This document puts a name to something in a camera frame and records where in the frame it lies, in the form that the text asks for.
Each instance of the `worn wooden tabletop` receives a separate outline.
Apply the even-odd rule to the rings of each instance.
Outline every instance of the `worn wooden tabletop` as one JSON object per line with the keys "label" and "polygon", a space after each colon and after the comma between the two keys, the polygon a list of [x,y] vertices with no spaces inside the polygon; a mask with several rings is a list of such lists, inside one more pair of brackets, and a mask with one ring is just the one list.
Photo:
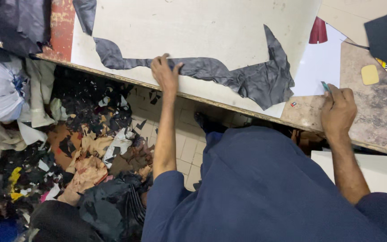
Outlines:
{"label": "worn wooden tabletop", "polygon": [[[74,17],[75,10],[72,5],[72,0],[52,1],[51,47],[44,47],[43,53],[39,54],[38,57],[93,74],[103,75],[114,80],[122,80],[153,89],[159,89],[158,86],[143,83],[141,80],[127,79],[72,64],[70,60]],[[340,87],[349,87],[353,90],[358,106],[357,117],[350,129],[352,142],[360,146],[387,153],[387,72],[367,50],[347,43],[342,43],[341,45]],[[363,84],[361,68],[366,65],[375,65],[377,67],[380,78],[379,83],[369,86]],[[292,97],[286,103],[280,119],[185,93],[180,93],[180,96],[299,129],[309,130],[319,134],[323,133],[320,124],[320,109],[324,102],[323,96]],[[293,102],[297,102],[297,105],[294,107],[291,106]]]}

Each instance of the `leather scrap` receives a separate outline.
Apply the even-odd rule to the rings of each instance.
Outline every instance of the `leather scrap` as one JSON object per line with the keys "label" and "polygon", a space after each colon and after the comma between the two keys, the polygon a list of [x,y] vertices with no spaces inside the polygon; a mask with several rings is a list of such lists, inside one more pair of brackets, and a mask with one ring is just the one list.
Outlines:
{"label": "leather scrap", "polygon": [[85,156],[86,154],[82,154],[75,161],[76,173],[64,193],[58,197],[58,201],[75,206],[80,199],[78,193],[99,184],[107,176],[107,167],[99,158]]}
{"label": "leather scrap", "polygon": [[[230,87],[241,97],[254,100],[263,110],[272,105],[286,102],[293,95],[295,82],[289,72],[290,64],[280,42],[264,25],[270,60],[265,63],[229,71],[215,58],[172,58],[168,65],[183,62],[180,74],[196,79],[214,81]],[[101,63],[107,68],[128,70],[137,66],[150,68],[152,59],[123,58],[119,47],[112,41],[94,37],[95,49]]]}
{"label": "leather scrap", "polygon": [[73,0],[74,9],[84,33],[92,35],[95,22],[96,0]]}

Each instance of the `person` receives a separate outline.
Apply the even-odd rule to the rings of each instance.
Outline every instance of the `person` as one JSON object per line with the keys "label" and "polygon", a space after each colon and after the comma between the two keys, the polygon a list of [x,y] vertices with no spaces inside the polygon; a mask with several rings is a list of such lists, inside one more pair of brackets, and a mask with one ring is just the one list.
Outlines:
{"label": "person", "polygon": [[176,168],[174,103],[182,63],[151,63],[163,91],[142,241],[387,241],[387,193],[371,193],[351,149],[351,89],[329,85],[321,119],[335,185],[286,136],[265,127],[206,132],[201,186]]}

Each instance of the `cardboard sheet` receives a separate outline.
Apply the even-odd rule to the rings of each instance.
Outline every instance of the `cardboard sheet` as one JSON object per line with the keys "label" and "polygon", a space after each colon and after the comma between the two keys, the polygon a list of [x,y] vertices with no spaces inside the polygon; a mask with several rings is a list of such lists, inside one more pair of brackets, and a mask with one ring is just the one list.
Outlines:
{"label": "cardboard sheet", "polygon": [[[260,0],[227,2],[223,0],[214,0],[212,3],[203,3],[200,1],[200,3],[205,4],[204,6],[200,5],[200,3],[183,3],[185,4],[184,8],[176,8],[177,4],[181,4],[181,2],[177,0],[163,2],[165,3],[164,7],[157,9],[164,12],[156,12],[156,15],[153,15],[155,14],[153,13],[150,17],[142,15],[148,23],[154,26],[154,28],[160,28],[159,24],[167,25],[164,29],[168,32],[164,32],[163,36],[154,29],[145,28],[147,27],[147,24],[144,23],[139,27],[144,28],[143,31],[145,32],[129,30],[129,28],[139,24],[139,22],[141,23],[142,20],[139,16],[132,16],[133,19],[130,19],[131,13],[126,13],[125,10],[120,9],[124,7],[122,3],[126,2],[119,0],[98,1],[92,35],[94,37],[114,41],[121,48],[123,57],[126,58],[154,58],[165,52],[169,52],[172,55],[171,57],[192,57],[193,55],[195,55],[194,57],[200,57],[201,54],[203,55],[202,57],[222,58],[219,60],[226,62],[225,64],[228,65],[228,68],[233,69],[243,65],[250,65],[250,63],[264,62],[268,59],[267,53],[263,52],[267,52],[266,43],[263,41],[265,38],[263,29],[259,30],[260,34],[252,34],[253,37],[243,36],[249,34],[250,31],[254,31],[256,25],[260,25],[261,28],[263,28],[263,24],[266,24],[281,42],[283,49],[288,55],[288,61],[291,64],[291,73],[294,75],[302,53],[304,52],[304,47],[308,42],[311,26],[320,6],[320,0],[296,0],[291,1],[290,3],[287,3],[285,0],[276,0],[274,2],[263,2]],[[140,9],[135,11],[134,9],[131,9],[131,11],[138,13],[143,9],[153,11],[152,8],[144,8],[144,6],[155,6],[158,4],[153,0],[143,0],[140,1],[140,3],[141,4],[139,5],[133,3],[135,6],[138,5],[137,7]],[[228,5],[230,5],[230,7],[222,8],[222,6]],[[211,9],[205,10],[206,6],[208,8],[214,7],[214,14],[212,14]],[[184,15],[172,12],[175,10],[185,12],[184,15],[189,16],[189,18],[182,18]],[[194,18],[192,15],[187,14],[187,12],[197,14],[202,14],[202,12],[204,12],[207,16],[199,15]],[[175,19],[172,15],[179,16],[181,19]],[[216,19],[211,19],[211,16],[208,15],[216,15]],[[159,17],[161,19],[156,21],[152,17]],[[240,23],[245,23],[246,26],[249,26],[248,29],[243,30],[244,26],[240,29],[239,25],[225,25],[224,22],[230,18],[235,18],[238,19],[238,21],[241,21]],[[196,26],[196,29],[189,31],[189,25],[185,28],[180,26],[180,23],[189,23],[190,26],[192,26],[190,22],[196,23],[193,25]],[[221,29],[218,35],[211,36],[209,28],[210,25],[214,24],[222,24],[224,28]],[[219,36],[220,45],[224,46],[224,48],[216,47],[215,44],[212,44],[215,43],[216,36]],[[170,40],[170,38],[173,37],[177,37],[178,41]],[[189,42],[190,38],[195,38],[196,42]],[[235,47],[235,43],[240,43],[240,38],[245,41],[249,38],[254,38],[255,40],[247,40],[243,46],[237,45],[237,47]],[[158,85],[153,79],[150,69],[145,67],[137,67],[131,70],[110,70],[105,68],[100,62],[98,54],[95,52],[95,43],[93,39],[83,33],[77,18],[74,23],[71,62],[92,69],[139,80],[148,84]],[[228,87],[213,82],[196,80],[186,76],[180,77],[180,91],[277,118],[281,116],[284,107],[284,103],[281,103],[263,111],[254,101],[241,98]]]}
{"label": "cardboard sheet", "polygon": [[[387,156],[355,154],[359,167],[371,192],[387,192]],[[334,181],[334,167],[331,152],[312,151],[311,159]]]}
{"label": "cardboard sheet", "polygon": [[387,14],[387,0],[323,0],[317,16],[355,43],[368,46],[364,23]]}
{"label": "cardboard sheet", "polygon": [[323,95],[321,81],[340,88],[341,43],[346,36],[330,25],[326,25],[328,41],[308,44],[294,77],[294,96]]}

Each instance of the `hand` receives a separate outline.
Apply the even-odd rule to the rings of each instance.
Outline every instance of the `hand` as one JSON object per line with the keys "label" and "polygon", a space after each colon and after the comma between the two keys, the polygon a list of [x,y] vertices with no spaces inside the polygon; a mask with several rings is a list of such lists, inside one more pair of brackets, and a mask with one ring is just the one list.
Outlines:
{"label": "hand", "polygon": [[168,56],[169,54],[165,53],[163,56],[154,58],[150,67],[153,78],[159,83],[164,93],[164,98],[174,98],[175,100],[178,91],[178,72],[183,63],[178,63],[171,71],[168,66]]}
{"label": "hand", "polygon": [[321,120],[326,138],[331,146],[341,142],[349,142],[349,129],[356,117],[358,109],[350,88],[338,89],[328,84],[332,94],[325,92]]}

